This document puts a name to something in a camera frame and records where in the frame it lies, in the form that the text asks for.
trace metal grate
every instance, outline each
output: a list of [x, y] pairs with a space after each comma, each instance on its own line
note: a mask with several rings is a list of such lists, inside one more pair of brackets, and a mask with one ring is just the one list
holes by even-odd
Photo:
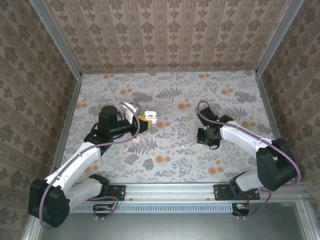
[[[93, 203], [83, 203], [70, 213], [93, 213]], [[107, 211], [96, 211], [97, 213], [107, 213]], [[115, 213], [232, 213], [232, 203], [119, 203]]]

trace floral wallpaper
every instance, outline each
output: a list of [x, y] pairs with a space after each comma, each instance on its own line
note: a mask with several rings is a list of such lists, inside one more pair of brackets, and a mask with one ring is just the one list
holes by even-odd
[[158, 120], [139, 143], [111, 146], [80, 182], [93, 173], [112, 183], [219, 182], [256, 170], [256, 158], [233, 143], [223, 141], [217, 150], [197, 144], [200, 100], [207, 100], [218, 116], [228, 115], [272, 138], [253, 71], [84, 74], [82, 81], [63, 162], [83, 143], [103, 106], [124, 113], [119, 102], [139, 103], [142, 113], [156, 111]]
[[45, 0], [83, 72], [250, 69], [289, 0]]
[[320, 220], [320, 1], [303, 2], [262, 78]]
[[0, 239], [22, 234], [29, 187], [46, 176], [75, 79], [32, 5], [0, 1]]

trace floral tablecloth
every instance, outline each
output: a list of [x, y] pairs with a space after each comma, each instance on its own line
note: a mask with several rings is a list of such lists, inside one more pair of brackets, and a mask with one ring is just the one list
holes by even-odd
[[219, 117], [228, 115], [272, 138], [253, 71], [90, 74], [82, 81], [62, 162], [80, 147], [105, 105], [121, 109], [119, 102], [139, 103], [142, 113], [156, 111], [158, 121], [141, 134], [140, 143], [111, 146], [80, 182], [93, 173], [112, 183], [219, 182], [256, 169], [255, 157], [233, 143], [222, 141], [217, 150], [196, 143], [200, 100]]

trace patterned wall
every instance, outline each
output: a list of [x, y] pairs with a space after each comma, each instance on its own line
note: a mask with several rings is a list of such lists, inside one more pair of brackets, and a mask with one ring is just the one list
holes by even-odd
[[305, 0], [263, 80], [320, 219], [320, 1]]
[[0, 1], [0, 239], [19, 239], [49, 173], [75, 80], [31, 4]]
[[289, 0], [45, 0], [84, 72], [254, 69]]

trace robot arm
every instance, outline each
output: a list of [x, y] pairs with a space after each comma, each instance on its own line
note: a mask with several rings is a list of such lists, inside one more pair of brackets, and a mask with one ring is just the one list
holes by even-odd
[[[224, 115], [218, 118], [209, 107], [204, 108], [200, 113], [212, 121], [228, 123], [241, 128], [229, 116]], [[247, 130], [247, 132], [250, 132], [250, 135], [240, 131], [238, 127], [222, 126], [210, 123], [199, 115], [198, 117], [206, 127], [206, 129], [198, 129], [198, 144], [208, 145], [210, 149], [214, 150], [220, 146], [221, 140], [227, 140], [246, 150], [253, 157], [256, 157], [257, 171], [243, 172], [230, 181], [230, 189], [235, 197], [246, 194], [251, 189], [266, 188], [270, 191], [275, 191], [297, 175], [295, 168], [285, 157], [261, 142], [262, 139], [267, 141], [293, 159], [290, 148], [285, 140], [281, 138], [271, 140]], [[260, 140], [255, 139], [252, 135], [258, 136]]]
[[[139, 133], [145, 132], [152, 124], [157, 121], [157, 113], [154, 111], [146, 111], [144, 115], [139, 115], [141, 107], [137, 103], [126, 103], [126, 105], [138, 115], [140, 123]], [[52, 227], [58, 227], [67, 218], [70, 209], [83, 203], [87, 199], [95, 196], [107, 196], [109, 191], [109, 180], [94, 174], [85, 182], [74, 186], [76, 180], [94, 161], [98, 160], [110, 147], [100, 146], [93, 147], [80, 155], [76, 161], [72, 160], [79, 155], [84, 149], [95, 146], [97, 144], [112, 143], [114, 139], [122, 137], [126, 133], [134, 135], [137, 132], [137, 120], [134, 115], [126, 110], [125, 119], [118, 120], [117, 108], [114, 106], [104, 106], [96, 123], [90, 133], [84, 138], [84, 143], [76, 151], [76, 153], [66, 161], [58, 170], [47, 176], [44, 180], [36, 179], [30, 186], [30, 196], [28, 204], [29, 214], [39, 217], [40, 201], [48, 187], [57, 176], [58, 179], [49, 189], [44, 205], [43, 205], [43, 220]]]

